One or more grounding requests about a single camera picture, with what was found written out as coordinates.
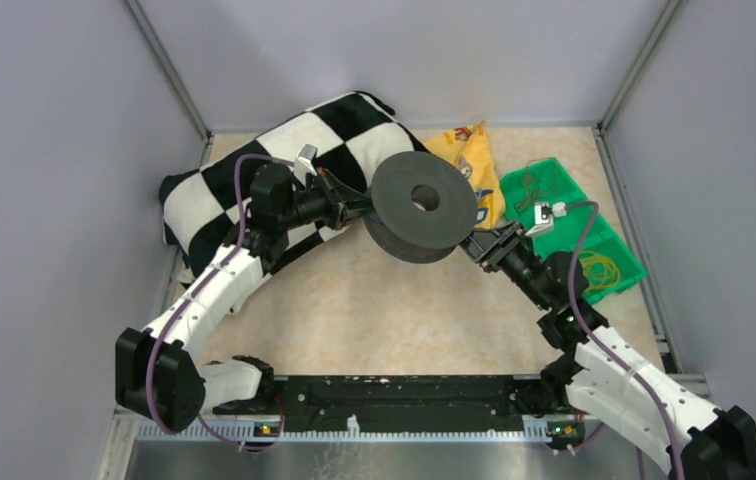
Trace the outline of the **grey plastic cable spool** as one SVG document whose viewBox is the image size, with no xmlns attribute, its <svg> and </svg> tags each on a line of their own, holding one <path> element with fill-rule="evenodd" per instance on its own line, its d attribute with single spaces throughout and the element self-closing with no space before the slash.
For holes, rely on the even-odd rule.
<svg viewBox="0 0 756 480">
<path fill-rule="evenodd" d="M 388 157 L 376 169 L 368 194 L 373 210 L 363 216 L 367 232 L 384 252 L 407 263 L 442 260 L 477 223 L 468 180 L 431 153 Z"/>
</svg>

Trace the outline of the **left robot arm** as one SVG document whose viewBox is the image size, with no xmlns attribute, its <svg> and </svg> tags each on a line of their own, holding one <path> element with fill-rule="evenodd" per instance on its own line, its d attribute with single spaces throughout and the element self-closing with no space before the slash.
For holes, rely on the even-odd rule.
<svg viewBox="0 0 756 480">
<path fill-rule="evenodd" d="M 236 356 L 199 366 L 215 327 L 272 275 L 299 227 L 340 231 L 372 208 L 368 195 L 330 170 L 301 161 L 268 162 L 249 183 L 236 227 L 212 261 L 169 309 L 115 344 L 115 399 L 166 433 L 186 429 L 204 410 L 238 401 L 251 413 L 273 404 L 272 370 Z"/>
</svg>

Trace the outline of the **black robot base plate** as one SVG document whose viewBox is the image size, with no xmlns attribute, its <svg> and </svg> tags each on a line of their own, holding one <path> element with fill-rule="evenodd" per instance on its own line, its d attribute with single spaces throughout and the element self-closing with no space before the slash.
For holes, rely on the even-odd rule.
<svg viewBox="0 0 756 480">
<path fill-rule="evenodd" d="M 216 415 L 269 415 L 287 433 L 521 432 L 579 440 L 588 417 L 537 375 L 278 376 L 251 400 L 213 407 Z"/>
</svg>

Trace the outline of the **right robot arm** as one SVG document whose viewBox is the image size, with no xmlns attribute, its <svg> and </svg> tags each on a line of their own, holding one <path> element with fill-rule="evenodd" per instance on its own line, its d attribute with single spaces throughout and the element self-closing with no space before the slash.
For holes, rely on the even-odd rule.
<svg viewBox="0 0 756 480">
<path fill-rule="evenodd" d="M 694 394 L 632 347 L 583 298 L 588 282 L 578 253 L 541 258 L 517 223 L 475 229 L 460 247 L 544 311 L 538 325 L 562 353 L 541 373 L 548 409 L 597 418 L 671 479 L 756 479 L 754 419 Z"/>
</svg>

